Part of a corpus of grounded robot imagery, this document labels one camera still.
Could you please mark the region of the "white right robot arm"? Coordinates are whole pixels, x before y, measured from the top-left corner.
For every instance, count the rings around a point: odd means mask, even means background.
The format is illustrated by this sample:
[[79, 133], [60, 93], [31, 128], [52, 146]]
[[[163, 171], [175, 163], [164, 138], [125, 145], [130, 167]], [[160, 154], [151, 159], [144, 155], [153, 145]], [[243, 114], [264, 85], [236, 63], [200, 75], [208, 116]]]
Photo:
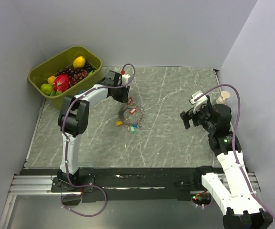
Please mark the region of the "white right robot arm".
[[211, 166], [196, 169], [193, 184], [206, 189], [223, 214], [226, 229], [266, 229], [272, 215], [255, 200], [255, 192], [248, 180], [242, 149], [231, 131], [231, 109], [224, 104], [212, 105], [201, 91], [192, 95], [192, 108], [180, 114], [186, 129], [201, 126], [208, 133], [210, 149], [222, 166], [228, 187], [221, 182]]

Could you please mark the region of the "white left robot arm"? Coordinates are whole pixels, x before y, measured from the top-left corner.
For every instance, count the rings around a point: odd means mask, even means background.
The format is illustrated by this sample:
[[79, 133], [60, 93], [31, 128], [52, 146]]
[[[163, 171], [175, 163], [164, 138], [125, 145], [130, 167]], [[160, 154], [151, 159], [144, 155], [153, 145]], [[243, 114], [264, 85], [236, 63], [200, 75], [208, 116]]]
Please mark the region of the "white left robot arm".
[[104, 99], [126, 103], [130, 82], [134, 76], [109, 71], [107, 77], [95, 83], [89, 90], [75, 95], [66, 96], [58, 117], [63, 137], [63, 157], [57, 172], [57, 178], [62, 186], [73, 192], [81, 186], [79, 178], [78, 154], [82, 134], [86, 131], [89, 120], [89, 110]]

